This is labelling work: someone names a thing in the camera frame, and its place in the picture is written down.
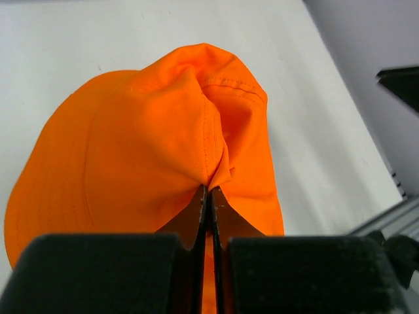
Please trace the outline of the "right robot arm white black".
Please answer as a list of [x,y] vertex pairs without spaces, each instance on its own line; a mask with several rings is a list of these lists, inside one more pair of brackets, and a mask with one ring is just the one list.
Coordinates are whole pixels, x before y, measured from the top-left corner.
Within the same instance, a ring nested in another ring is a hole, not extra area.
[[418,66],[382,69],[376,75],[378,84],[399,98],[405,107],[418,116]]

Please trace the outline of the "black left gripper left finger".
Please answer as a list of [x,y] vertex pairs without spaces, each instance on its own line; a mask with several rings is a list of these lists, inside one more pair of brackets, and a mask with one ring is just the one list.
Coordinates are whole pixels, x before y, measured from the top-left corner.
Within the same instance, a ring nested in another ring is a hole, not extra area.
[[23,251],[2,313],[199,313],[206,187],[151,234],[48,234]]

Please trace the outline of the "orange bucket hat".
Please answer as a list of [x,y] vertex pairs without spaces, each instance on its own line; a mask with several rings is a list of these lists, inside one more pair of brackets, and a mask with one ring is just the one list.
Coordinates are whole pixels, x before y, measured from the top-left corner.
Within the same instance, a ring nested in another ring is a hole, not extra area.
[[53,113],[7,203],[12,270],[48,234],[151,234],[207,190],[202,309],[219,313],[209,194],[280,237],[267,96],[234,54],[175,49],[142,70],[101,74]]

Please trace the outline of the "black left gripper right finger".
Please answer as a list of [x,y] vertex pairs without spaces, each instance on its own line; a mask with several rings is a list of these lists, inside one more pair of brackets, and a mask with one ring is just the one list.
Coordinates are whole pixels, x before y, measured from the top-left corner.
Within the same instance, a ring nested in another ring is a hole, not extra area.
[[265,236],[210,192],[219,313],[406,313],[380,232]]

